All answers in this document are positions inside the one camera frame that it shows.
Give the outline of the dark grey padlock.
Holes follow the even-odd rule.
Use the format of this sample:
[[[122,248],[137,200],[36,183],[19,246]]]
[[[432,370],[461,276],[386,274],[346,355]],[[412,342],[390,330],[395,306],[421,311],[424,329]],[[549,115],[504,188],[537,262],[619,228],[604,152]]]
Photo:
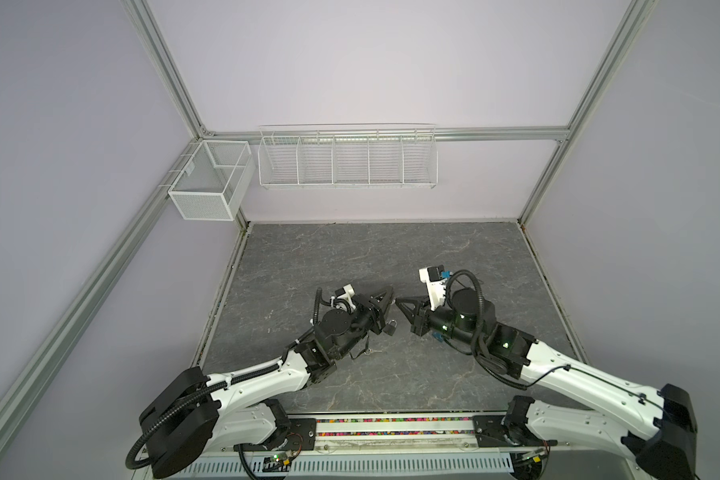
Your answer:
[[[389,336],[393,336],[396,331],[396,328],[397,328],[397,322],[395,320],[391,320],[386,324],[386,326],[384,328],[384,333]]]

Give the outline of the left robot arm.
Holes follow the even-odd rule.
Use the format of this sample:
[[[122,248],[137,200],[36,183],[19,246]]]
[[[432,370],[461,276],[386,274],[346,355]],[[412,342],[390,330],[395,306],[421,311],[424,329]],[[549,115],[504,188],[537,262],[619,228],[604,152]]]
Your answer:
[[[226,373],[182,371],[140,414],[126,468],[164,479],[207,450],[285,444],[292,422],[278,396],[322,382],[369,334],[382,333],[393,296],[390,286],[371,294],[345,286],[331,299],[317,292],[310,328],[278,357]]]

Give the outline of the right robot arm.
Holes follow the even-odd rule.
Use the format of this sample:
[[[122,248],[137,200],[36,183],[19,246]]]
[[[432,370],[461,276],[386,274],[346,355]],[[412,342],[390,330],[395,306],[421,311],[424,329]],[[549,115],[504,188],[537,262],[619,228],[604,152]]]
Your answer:
[[[513,445],[571,443],[635,463],[653,479],[695,479],[698,422],[690,394],[608,374],[498,321],[475,274],[422,268],[424,296],[395,304],[417,336],[435,333],[519,390],[502,419]]]

